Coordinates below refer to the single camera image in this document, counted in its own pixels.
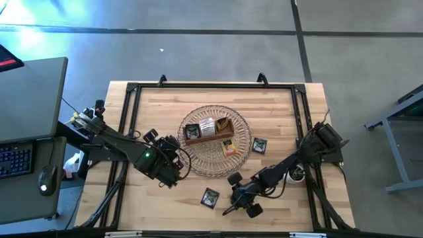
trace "round woven tray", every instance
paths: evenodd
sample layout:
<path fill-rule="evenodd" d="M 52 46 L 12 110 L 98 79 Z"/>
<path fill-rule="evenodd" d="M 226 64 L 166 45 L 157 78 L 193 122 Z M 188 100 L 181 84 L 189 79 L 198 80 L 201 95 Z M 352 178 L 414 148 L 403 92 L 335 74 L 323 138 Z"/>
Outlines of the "round woven tray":
<path fill-rule="evenodd" d="M 216 121 L 224 117 L 232 119 L 234 135 L 230 139 L 237 147 L 238 153 L 229 156 L 224 155 L 220 142 L 228 138 L 193 145 L 185 143 L 183 131 L 185 125 L 198 124 L 200 120 L 206 118 L 213 118 Z M 228 175 L 237 170 L 248 159 L 252 146 L 250 128 L 245 119 L 235 110 L 218 105 L 202 106 L 190 112 L 180 124 L 177 137 L 181 147 L 191 156 L 191 169 L 199 175 L 209 177 Z M 179 155 L 185 166 L 189 166 L 186 155 L 183 153 L 179 153 Z"/>

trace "keyboard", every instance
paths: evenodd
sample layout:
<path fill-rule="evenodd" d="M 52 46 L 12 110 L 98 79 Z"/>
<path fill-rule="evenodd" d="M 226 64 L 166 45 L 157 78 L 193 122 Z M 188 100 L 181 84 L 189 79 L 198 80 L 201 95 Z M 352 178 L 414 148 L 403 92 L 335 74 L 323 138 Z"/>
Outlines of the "keyboard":
<path fill-rule="evenodd" d="M 0 179 L 32 173 L 32 142 L 0 145 Z"/>

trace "wooden table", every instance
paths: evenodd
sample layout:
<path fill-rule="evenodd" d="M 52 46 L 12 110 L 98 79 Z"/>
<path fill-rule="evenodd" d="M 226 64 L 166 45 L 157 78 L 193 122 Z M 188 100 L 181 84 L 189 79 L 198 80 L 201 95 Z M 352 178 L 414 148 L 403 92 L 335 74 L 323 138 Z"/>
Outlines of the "wooden table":
<path fill-rule="evenodd" d="M 106 98 L 106 123 L 118 129 L 127 82 L 112 81 Z M 313 124 L 323 119 L 327 102 L 320 83 L 307 83 L 307 98 Z M 239 169 L 249 178 L 261 168 L 278 163 L 295 151 L 297 130 L 293 117 L 291 93 L 286 89 L 143 89 L 139 102 L 136 129 L 145 133 L 155 128 L 160 136 L 176 134 L 182 119 L 192 110 L 208 104 L 228 106 L 241 114 L 253 137 L 268 140 L 265 155 L 251 153 Z M 131 112 L 128 112 L 125 133 Z M 110 164 L 101 162 L 92 168 L 85 187 L 75 225 L 86 221 L 104 197 Z M 322 165 L 327 198 L 344 221 L 354 227 L 346 185 L 339 168 Z M 214 210 L 200 204 L 206 187 L 220 192 Z M 167 231 L 312 231 L 305 184 L 287 184 L 279 199 L 256 198 L 264 212 L 250 219 L 244 210 L 222 216 L 229 207 L 231 186 L 226 177 L 210 178 L 190 173 L 172 189 L 159 188 L 135 170 L 128 171 L 119 229 Z M 321 205 L 316 197 L 319 221 L 323 224 Z M 114 211 L 113 199 L 109 220 Z"/>

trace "computer mouse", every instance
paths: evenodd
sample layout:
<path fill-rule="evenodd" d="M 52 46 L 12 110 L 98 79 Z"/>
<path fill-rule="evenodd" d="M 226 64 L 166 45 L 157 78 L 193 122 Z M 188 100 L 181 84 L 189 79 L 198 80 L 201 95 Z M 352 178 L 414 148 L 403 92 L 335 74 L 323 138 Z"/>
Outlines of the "computer mouse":
<path fill-rule="evenodd" d="M 58 170 L 56 166 L 47 165 L 38 175 L 38 189 L 43 196 L 50 196 L 56 191 Z"/>

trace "floor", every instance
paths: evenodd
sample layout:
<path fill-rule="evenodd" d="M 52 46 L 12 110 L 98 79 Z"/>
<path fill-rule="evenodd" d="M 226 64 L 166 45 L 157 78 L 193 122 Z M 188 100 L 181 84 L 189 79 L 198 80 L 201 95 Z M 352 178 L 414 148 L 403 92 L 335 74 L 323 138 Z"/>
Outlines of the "floor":
<path fill-rule="evenodd" d="M 22 60 L 67 56 L 63 97 L 79 110 L 104 99 L 111 80 L 162 74 L 254 81 L 262 71 L 271 82 L 323 83 L 332 123 L 351 140 L 344 170 L 357 228 L 422 237 L 423 189 L 385 193 L 401 178 L 383 129 L 363 125 L 423 82 L 423 2 L 292 3 L 10 0 L 0 15 L 0 43 Z M 59 119 L 71 115 L 63 104 Z M 19 232 L 65 228 L 80 191 L 61 190 L 59 219 L 0 225 L 0 234 L 18 225 Z"/>

